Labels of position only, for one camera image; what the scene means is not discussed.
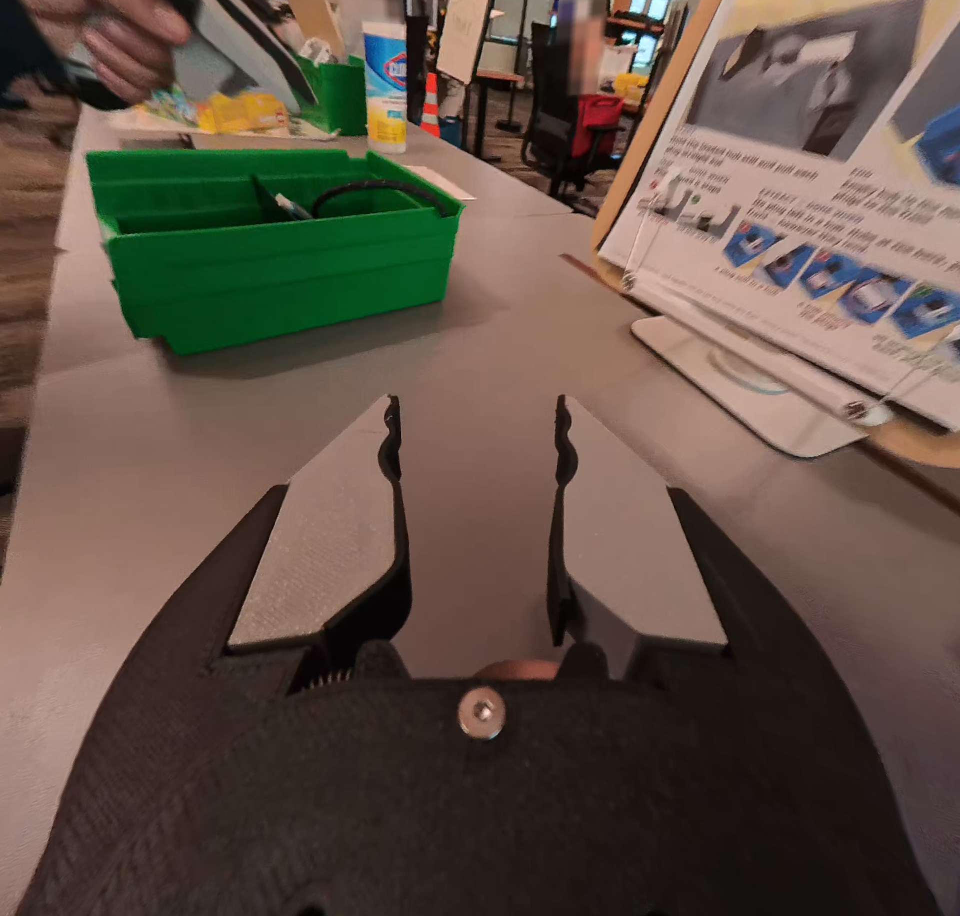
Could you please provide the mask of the white paper sheet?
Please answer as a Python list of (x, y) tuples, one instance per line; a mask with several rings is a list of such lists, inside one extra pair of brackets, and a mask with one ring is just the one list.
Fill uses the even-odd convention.
[(443, 176), (437, 170), (429, 166), (413, 165), (413, 166), (404, 166), (405, 169), (408, 169), (414, 175), (426, 180), (430, 185), (435, 186), (436, 188), (442, 190), (449, 196), (461, 201), (461, 202), (471, 202), (476, 199), (476, 196), (464, 190), (454, 182), (452, 182), (447, 177)]

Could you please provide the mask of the person's left hand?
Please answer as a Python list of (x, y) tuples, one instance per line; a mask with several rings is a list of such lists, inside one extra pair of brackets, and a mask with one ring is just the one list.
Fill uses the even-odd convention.
[(174, 49), (191, 28), (166, 0), (17, 0), (42, 41), (66, 52), (81, 45), (90, 70), (126, 105), (174, 81)]

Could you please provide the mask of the green plastic bin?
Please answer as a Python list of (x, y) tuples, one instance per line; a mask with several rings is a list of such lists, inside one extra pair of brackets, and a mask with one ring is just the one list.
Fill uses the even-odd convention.
[[(367, 151), (279, 148), (93, 151), (86, 155), (112, 285), (136, 338), (179, 356), (441, 301), (465, 204)], [(453, 214), (392, 191), (307, 210), (355, 180), (426, 186)]]

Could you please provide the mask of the yellow snack box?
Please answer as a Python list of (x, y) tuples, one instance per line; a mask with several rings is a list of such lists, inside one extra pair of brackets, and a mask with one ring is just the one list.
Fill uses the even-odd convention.
[(244, 90), (238, 94), (211, 94), (206, 99), (188, 97), (174, 85), (170, 90), (155, 91), (139, 109), (158, 118), (212, 134), (237, 134), (288, 130), (291, 120), (286, 106), (270, 93)]

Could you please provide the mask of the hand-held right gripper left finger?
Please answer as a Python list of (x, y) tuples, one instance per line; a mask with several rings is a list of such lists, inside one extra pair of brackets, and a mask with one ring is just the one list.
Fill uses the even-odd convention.
[(384, 395), (285, 487), (229, 648), (390, 641), (412, 607), (400, 400)]

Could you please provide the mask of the black office chair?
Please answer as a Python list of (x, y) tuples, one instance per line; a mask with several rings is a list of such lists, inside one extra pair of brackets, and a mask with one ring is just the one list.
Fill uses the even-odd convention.
[(559, 23), (546, 27), (532, 43), (532, 109), (523, 135), (521, 160), (546, 179), (552, 198), (559, 198), (570, 186), (582, 191), (594, 173), (617, 169), (621, 161), (615, 153), (617, 139), (610, 156), (574, 159), (570, 155), (578, 96), (611, 94), (598, 89), (599, 65), (606, 47), (604, 29), (604, 24), (595, 19)]

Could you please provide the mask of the white handwritten sign board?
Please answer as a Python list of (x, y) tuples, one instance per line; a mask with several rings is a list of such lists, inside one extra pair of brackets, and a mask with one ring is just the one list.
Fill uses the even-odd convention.
[(464, 86), (474, 81), (496, 0), (447, 0), (437, 70)]

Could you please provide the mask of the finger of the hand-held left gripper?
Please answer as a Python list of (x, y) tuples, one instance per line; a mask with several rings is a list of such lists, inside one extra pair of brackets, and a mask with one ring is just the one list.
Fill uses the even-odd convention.
[(197, 30), (252, 87), (272, 94), (298, 114), (317, 104), (314, 90), (292, 50), (235, 0), (201, 0)]

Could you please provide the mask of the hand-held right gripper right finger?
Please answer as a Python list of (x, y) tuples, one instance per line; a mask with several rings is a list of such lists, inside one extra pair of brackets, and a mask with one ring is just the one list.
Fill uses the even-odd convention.
[(655, 650), (720, 656), (728, 636), (661, 475), (559, 395), (546, 607), (555, 646), (600, 650), (631, 678)]

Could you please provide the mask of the white wipes canister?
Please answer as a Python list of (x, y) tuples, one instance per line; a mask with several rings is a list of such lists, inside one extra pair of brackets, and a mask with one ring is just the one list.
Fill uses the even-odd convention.
[(368, 146), (384, 154), (406, 150), (407, 46), (401, 22), (362, 22)]

